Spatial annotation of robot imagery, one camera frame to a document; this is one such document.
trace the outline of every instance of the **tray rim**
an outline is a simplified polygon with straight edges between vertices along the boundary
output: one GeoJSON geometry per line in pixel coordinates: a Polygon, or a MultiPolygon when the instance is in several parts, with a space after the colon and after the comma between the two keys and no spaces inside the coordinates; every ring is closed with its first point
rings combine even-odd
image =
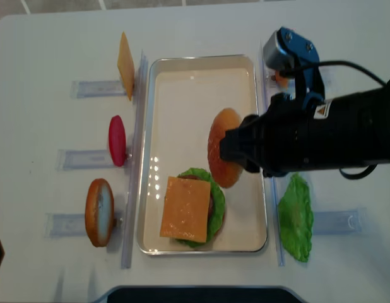
{"type": "Polygon", "coordinates": [[[137,203],[139,203],[139,210],[138,210],[138,221],[136,225],[136,243],[140,249],[140,251],[148,256],[174,256],[174,255],[216,255],[216,254],[221,254],[221,255],[226,255],[226,254],[233,254],[233,253],[241,253],[241,254],[254,254],[259,251],[261,251],[266,243],[268,242],[268,217],[267,217],[267,209],[266,209],[266,195],[265,195],[265,184],[264,184],[264,177],[262,171],[260,171],[260,179],[261,179],[261,189],[262,189],[262,197],[263,197],[263,210],[264,210],[264,218],[262,218],[263,222],[265,223],[266,227],[266,237],[263,240],[263,243],[261,247],[257,248],[256,250],[253,251],[197,251],[197,250],[192,250],[192,251],[149,251],[145,249],[141,245],[141,241],[139,239],[141,238],[141,232],[144,232],[144,225],[145,225],[145,210],[146,210],[146,197],[142,198],[142,186],[145,182],[143,182],[143,167],[144,167],[144,162],[145,158],[149,158],[150,161],[150,148],[148,151],[146,151],[146,139],[151,141],[151,132],[152,132],[152,125],[153,125],[153,109],[154,109],[154,102],[155,102],[155,96],[154,92],[150,91],[150,88],[155,85],[155,78],[153,79],[152,74],[154,73],[154,68],[159,62],[164,62],[164,61],[184,61],[184,60],[198,60],[198,59],[213,59],[213,58],[223,58],[223,57],[243,57],[247,59],[251,64],[252,64],[252,73],[253,73],[253,80],[254,80],[254,93],[255,93],[255,100],[256,100],[256,114],[259,114],[261,109],[258,106],[258,94],[257,94],[257,80],[256,80],[256,67],[254,62],[251,60],[251,58],[245,54],[234,54],[234,55],[222,55],[222,56],[202,56],[202,57],[173,57],[173,58],[161,58],[155,60],[150,67],[149,71],[149,82],[148,82],[148,88],[147,88],[147,98],[146,98],[146,104],[145,104],[145,127],[143,131],[143,137],[142,137],[142,151],[141,151],[141,161],[140,161],[140,177],[139,177],[139,182],[138,182],[138,198],[137,198],[137,203]],[[149,121],[149,113],[152,116],[151,121],[149,121]]]}

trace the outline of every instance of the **green lettuce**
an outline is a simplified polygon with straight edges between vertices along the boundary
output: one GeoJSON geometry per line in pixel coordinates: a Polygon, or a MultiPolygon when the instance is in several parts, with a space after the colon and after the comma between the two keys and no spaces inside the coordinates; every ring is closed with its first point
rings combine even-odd
{"type": "MultiPolygon", "coordinates": [[[[208,233],[206,236],[206,242],[208,243],[212,240],[213,236],[219,231],[220,227],[223,224],[223,216],[225,214],[226,202],[225,196],[223,195],[222,190],[219,185],[213,180],[211,174],[204,169],[194,169],[190,168],[186,172],[179,174],[179,177],[183,175],[196,175],[198,178],[204,181],[210,182],[210,190],[213,197],[213,213],[208,220],[208,233]]],[[[205,245],[205,243],[199,243],[189,240],[178,240],[180,243],[186,244],[189,247],[198,247],[205,245]]]]}
{"type": "Polygon", "coordinates": [[[283,247],[298,261],[307,262],[311,250],[313,212],[306,181],[292,175],[278,205],[280,238],[283,247]]]}

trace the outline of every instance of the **warning label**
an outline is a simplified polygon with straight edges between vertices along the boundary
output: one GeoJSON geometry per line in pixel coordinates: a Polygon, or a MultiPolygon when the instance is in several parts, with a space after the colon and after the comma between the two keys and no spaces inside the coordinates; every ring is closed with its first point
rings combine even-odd
{"type": "Polygon", "coordinates": [[[332,101],[333,101],[333,99],[326,100],[325,104],[318,105],[316,107],[316,111],[314,113],[313,119],[327,119],[328,114],[329,114],[329,107],[331,106],[332,101]]]}

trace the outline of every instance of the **burger patty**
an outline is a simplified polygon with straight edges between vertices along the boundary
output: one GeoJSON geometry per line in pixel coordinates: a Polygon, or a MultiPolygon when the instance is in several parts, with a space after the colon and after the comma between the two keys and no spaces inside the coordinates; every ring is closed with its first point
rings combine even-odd
{"type": "MultiPolygon", "coordinates": [[[[181,179],[192,179],[192,180],[202,180],[197,175],[181,175],[179,176],[181,179]]],[[[210,216],[212,216],[213,213],[213,196],[212,192],[210,192],[210,198],[209,198],[209,209],[208,209],[208,219],[210,216]]]]}

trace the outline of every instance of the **black cable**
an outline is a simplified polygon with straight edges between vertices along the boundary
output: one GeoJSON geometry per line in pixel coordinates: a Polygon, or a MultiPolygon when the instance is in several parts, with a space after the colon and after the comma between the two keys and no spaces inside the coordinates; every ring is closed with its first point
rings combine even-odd
{"type": "MultiPolygon", "coordinates": [[[[381,80],[378,76],[376,76],[371,71],[365,69],[363,66],[360,66],[358,64],[344,61],[344,60],[333,60],[333,61],[322,61],[322,62],[313,62],[308,63],[303,66],[298,66],[297,68],[291,68],[291,69],[285,69],[283,71],[279,72],[279,75],[282,77],[292,76],[295,73],[298,73],[299,71],[304,71],[305,69],[309,68],[318,68],[319,66],[334,66],[334,65],[342,65],[342,66],[348,66],[350,68],[357,69],[358,71],[362,72],[363,74],[367,75],[368,77],[372,78],[374,81],[378,82],[381,86],[386,86],[386,82],[381,80]]],[[[348,180],[359,180],[366,176],[368,176],[375,168],[377,164],[375,165],[369,165],[366,167],[366,169],[363,172],[359,172],[357,174],[347,174],[346,172],[343,172],[342,169],[340,169],[341,175],[348,180]]]]}
{"type": "Polygon", "coordinates": [[[362,72],[363,74],[366,74],[367,76],[371,77],[374,81],[378,82],[378,84],[385,86],[386,82],[381,80],[378,76],[376,76],[374,73],[371,71],[368,71],[365,69],[363,66],[360,66],[358,64],[349,62],[349,61],[344,61],[344,60],[334,60],[334,61],[322,61],[322,62],[313,62],[313,63],[308,63],[303,66],[299,66],[297,68],[291,68],[291,69],[285,69],[283,71],[279,72],[279,75],[282,77],[287,77],[291,76],[298,71],[304,71],[305,69],[309,68],[318,68],[319,66],[334,66],[334,65],[343,65],[343,66],[349,66],[350,68],[357,69],[358,71],[362,72]]]}

